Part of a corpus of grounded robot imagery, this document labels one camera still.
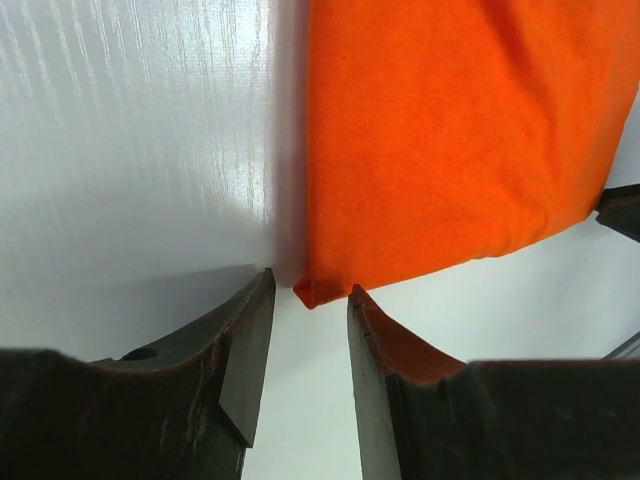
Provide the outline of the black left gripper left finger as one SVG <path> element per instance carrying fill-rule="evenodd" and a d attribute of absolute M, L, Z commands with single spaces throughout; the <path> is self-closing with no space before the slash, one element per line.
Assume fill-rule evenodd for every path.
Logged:
<path fill-rule="evenodd" d="M 255 440 L 276 283 L 120 359 L 1 353 L 5 479 L 237 479 Z"/>

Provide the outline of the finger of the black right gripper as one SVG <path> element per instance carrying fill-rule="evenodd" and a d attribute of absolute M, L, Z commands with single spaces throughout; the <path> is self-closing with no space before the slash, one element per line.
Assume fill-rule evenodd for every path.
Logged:
<path fill-rule="evenodd" d="M 640 238 L 640 185 L 607 188 L 596 205 L 596 221 L 628 238 Z"/>

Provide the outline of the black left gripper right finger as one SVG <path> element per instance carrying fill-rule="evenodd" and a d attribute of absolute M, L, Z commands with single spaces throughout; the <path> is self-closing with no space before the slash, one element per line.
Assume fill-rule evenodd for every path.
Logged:
<path fill-rule="evenodd" d="M 635 479 L 632 359 L 465 363 L 355 287 L 348 338 L 366 479 Z"/>

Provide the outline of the orange t shirt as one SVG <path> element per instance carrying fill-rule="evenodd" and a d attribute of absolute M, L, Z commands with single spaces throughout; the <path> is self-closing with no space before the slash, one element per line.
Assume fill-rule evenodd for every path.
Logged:
<path fill-rule="evenodd" d="M 586 219 L 639 87 L 635 1 L 314 1 L 310 308 Z"/>

